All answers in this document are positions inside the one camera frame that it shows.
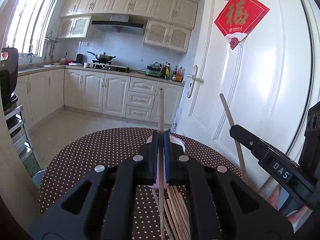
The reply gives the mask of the lower kitchen cabinets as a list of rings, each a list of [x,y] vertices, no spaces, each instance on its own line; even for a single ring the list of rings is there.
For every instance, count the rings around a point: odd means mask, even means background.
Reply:
[[[134,72],[55,66],[19,72],[15,92],[30,127],[63,106],[147,122],[159,119],[164,90],[164,122],[172,124],[184,83]]]

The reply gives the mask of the kitchen cabinets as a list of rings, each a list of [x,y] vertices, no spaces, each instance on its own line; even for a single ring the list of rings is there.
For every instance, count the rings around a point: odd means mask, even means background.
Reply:
[[[143,42],[186,53],[198,4],[189,0],[66,0],[59,38],[86,37],[92,18],[128,18],[146,27]]]
[[[19,72],[15,92],[30,127],[63,106],[147,122],[159,119],[164,90],[164,122],[172,124],[184,83],[134,72],[55,66]]]

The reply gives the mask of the upper kitchen cabinets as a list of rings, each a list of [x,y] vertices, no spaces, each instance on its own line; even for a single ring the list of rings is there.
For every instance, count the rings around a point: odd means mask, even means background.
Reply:
[[[86,37],[92,18],[128,18],[146,27],[143,42],[186,53],[198,4],[189,0],[66,0],[59,38]]]

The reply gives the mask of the kitchen window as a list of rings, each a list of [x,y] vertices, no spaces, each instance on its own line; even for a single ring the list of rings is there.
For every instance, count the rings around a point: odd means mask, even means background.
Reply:
[[[55,0],[18,0],[5,40],[19,57],[41,57]]]

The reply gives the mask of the brown polka dot tablecloth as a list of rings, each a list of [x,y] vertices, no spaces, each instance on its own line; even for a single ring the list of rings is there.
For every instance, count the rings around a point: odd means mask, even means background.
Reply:
[[[38,196],[39,211],[47,211],[97,165],[120,165],[136,155],[153,134],[149,128],[112,128],[85,135],[66,145],[47,165]],[[160,239],[159,214],[147,186],[136,188],[132,239]]]

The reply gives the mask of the white door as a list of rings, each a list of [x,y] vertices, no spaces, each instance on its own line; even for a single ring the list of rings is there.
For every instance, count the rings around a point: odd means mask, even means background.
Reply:
[[[258,0],[270,10],[235,49],[215,25],[224,0],[204,0],[194,65],[204,80],[186,98],[177,133],[239,164],[220,99],[236,124],[298,159],[306,113],[319,100],[319,9],[313,0]]]

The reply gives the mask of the pink cylindrical cup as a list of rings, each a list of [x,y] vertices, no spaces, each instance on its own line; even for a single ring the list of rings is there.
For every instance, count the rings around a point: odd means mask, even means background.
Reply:
[[[185,155],[185,144],[178,137],[169,134],[170,140],[164,139],[164,188],[177,181],[177,162]]]

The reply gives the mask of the orange oil bottle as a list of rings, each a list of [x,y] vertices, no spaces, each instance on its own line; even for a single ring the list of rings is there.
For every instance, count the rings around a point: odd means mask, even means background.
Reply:
[[[184,68],[180,67],[177,70],[177,73],[176,73],[176,81],[177,82],[182,82],[183,81],[183,77],[184,77]]]

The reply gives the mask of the dark sauce bottle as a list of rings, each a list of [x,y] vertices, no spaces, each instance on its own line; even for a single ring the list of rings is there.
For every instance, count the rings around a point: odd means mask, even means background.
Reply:
[[[172,81],[176,81],[177,68],[178,66],[175,66],[174,71],[172,72],[172,77],[171,77]]]

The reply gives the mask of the green electric cooker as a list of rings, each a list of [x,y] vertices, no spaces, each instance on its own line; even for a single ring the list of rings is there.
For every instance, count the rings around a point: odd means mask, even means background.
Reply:
[[[162,72],[162,65],[155,62],[154,64],[150,64],[146,68],[146,75],[148,76],[154,76],[154,77],[160,77]]]

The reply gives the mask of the gas stove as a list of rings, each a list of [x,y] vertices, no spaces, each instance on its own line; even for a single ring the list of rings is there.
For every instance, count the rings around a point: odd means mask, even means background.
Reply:
[[[100,63],[100,62],[85,62],[85,68],[93,68],[93,69],[102,69],[102,70],[109,70],[114,72],[122,72],[122,73],[129,73],[130,69],[128,67],[119,67],[114,66],[110,62],[109,63]]]

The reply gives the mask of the black wok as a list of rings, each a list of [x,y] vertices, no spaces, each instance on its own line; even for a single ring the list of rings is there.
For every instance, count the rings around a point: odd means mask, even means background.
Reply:
[[[113,59],[116,58],[116,56],[108,56],[108,55],[106,55],[106,53],[95,54],[95,53],[93,53],[91,51],[87,51],[87,53],[94,55],[96,60],[101,62],[101,63],[111,62]]]

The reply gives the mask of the black kettle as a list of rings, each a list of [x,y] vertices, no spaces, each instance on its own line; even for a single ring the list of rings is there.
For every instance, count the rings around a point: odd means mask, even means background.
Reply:
[[[79,63],[79,64],[83,64],[84,63],[84,56],[82,54],[78,54],[76,56],[76,63]]]

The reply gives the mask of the black appliance on rack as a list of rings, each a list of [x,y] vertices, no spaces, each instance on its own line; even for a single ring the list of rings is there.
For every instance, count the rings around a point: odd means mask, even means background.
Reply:
[[[3,111],[12,107],[13,94],[18,78],[18,50],[2,48],[1,53],[1,99]]]

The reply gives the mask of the sink faucet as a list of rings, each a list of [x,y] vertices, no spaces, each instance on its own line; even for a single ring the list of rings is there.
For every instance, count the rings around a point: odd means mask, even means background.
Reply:
[[[33,64],[33,45],[29,44],[29,49],[26,54],[21,55],[21,68],[22,69],[31,69]]]

